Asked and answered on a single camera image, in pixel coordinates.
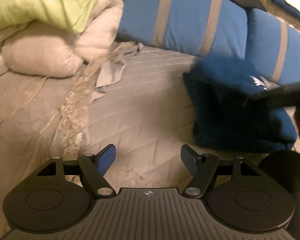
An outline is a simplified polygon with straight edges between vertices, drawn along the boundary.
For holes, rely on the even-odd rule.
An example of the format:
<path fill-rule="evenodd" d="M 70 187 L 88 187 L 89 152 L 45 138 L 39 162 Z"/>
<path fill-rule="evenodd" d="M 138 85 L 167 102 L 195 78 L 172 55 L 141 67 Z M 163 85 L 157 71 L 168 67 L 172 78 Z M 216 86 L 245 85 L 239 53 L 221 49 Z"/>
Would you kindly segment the grey quilted bed cover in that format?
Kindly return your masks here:
<path fill-rule="evenodd" d="M 63 153 L 59 108 L 77 77 L 0 77 L 0 110 L 16 102 L 11 89 L 40 85 L 26 107 L 0 121 L 0 239 L 255 239 L 227 228 L 201 203 L 177 193 L 190 179 L 180 148 L 193 143 L 194 109 L 182 81 L 192 61 L 190 55 L 145 47 L 128 61 L 120 82 L 100 99 L 83 102 L 87 126 L 79 152 L 97 153 L 114 144 L 117 158 L 106 180 L 121 193 L 54 236 L 10 230 L 2 202 L 29 173 Z"/>

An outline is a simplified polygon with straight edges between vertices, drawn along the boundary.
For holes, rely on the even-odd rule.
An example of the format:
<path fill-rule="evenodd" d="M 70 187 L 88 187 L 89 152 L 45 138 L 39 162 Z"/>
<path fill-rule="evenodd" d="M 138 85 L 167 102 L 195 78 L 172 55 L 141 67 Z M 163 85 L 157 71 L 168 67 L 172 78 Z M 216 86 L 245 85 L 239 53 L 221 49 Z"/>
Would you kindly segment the blue pillow, grey stripes, right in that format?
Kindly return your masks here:
<path fill-rule="evenodd" d="M 278 85 L 300 82 L 300 33 L 259 9 L 248 13 L 245 59 Z"/>

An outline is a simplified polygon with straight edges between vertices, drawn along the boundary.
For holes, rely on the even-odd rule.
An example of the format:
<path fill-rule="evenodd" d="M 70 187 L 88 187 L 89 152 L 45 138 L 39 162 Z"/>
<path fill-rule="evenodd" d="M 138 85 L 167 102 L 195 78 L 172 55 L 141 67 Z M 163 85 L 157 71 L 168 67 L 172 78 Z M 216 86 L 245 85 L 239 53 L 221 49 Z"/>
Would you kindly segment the blue t-shirt with logo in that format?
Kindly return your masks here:
<path fill-rule="evenodd" d="M 196 111 L 193 135 L 198 146 L 247 153 L 293 148 L 298 136 L 284 108 L 246 105 L 249 96 L 268 91 L 248 61 L 197 58 L 183 81 Z"/>

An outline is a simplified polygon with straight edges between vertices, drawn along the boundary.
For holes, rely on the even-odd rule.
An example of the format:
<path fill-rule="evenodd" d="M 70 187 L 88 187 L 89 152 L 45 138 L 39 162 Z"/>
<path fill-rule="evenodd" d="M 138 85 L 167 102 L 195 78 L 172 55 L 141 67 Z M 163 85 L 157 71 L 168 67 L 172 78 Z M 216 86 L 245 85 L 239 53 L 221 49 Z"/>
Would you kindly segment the lime green blanket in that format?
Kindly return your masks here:
<path fill-rule="evenodd" d="M 79 34 L 98 0 L 0 0 L 0 29 L 38 20 Z"/>

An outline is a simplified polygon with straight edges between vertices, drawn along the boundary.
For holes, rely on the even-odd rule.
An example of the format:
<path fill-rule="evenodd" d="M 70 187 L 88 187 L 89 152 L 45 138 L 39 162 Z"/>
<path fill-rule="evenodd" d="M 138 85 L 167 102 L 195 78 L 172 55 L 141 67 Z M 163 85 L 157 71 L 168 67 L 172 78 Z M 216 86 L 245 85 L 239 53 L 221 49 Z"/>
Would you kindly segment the beige quilted comforter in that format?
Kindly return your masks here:
<path fill-rule="evenodd" d="M 98 0 L 79 33 L 33 20 L 0 29 L 0 76 L 7 71 L 70 77 L 78 68 L 108 52 L 123 12 L 123 0 Z"/>

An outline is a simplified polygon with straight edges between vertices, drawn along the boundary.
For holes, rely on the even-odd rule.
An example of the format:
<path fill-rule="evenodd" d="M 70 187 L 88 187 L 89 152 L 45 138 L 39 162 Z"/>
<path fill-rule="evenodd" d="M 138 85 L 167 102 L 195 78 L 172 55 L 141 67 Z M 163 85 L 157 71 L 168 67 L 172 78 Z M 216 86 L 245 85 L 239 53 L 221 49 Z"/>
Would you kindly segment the blue pillow, grey stripes, left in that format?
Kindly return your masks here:
<path fill-rule="evenodd" d="M 193 56 L 242 59 L 244 9 L 230 0 L 124 0 L 118 38 Z"/>

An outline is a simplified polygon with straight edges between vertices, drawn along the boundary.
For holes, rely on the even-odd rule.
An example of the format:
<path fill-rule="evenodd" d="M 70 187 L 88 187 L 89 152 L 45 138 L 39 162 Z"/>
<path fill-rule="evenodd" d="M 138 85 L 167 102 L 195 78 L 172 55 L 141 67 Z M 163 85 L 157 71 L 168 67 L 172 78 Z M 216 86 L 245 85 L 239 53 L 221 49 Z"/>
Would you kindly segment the blue pillow, grey stripes, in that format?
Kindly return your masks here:
<path fill-rule="evenodd" d="M 118 38 L 193 56 L 242 59 L 244 9 L 230 0 L 124 0 Z"/>
<path fill-rule="evenodd" d="M 278 85 L 300 82 L 300 33 L 259 9 L 248 13 L 245 59 Z"/>

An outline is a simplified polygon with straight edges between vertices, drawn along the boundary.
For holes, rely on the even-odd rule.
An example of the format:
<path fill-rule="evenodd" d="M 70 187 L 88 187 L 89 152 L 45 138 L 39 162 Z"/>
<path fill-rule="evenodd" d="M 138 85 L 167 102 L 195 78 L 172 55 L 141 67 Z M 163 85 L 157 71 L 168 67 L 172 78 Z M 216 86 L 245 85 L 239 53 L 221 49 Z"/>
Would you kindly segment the grey crumpled cloth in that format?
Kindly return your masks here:
<path fill-rule="evenodd" d="M 104 89 L 107 86 L 121 81 L 127 62 L 138 55 L 142 49 L 142 43 L 133 41 L 121 42 L 113 47 L 113 50 L 110 52 L 110 59 L 103 63 L 97 72 L 95 88 L 91 94 L 90 103 L 105 96 L 106 91 Z"/>

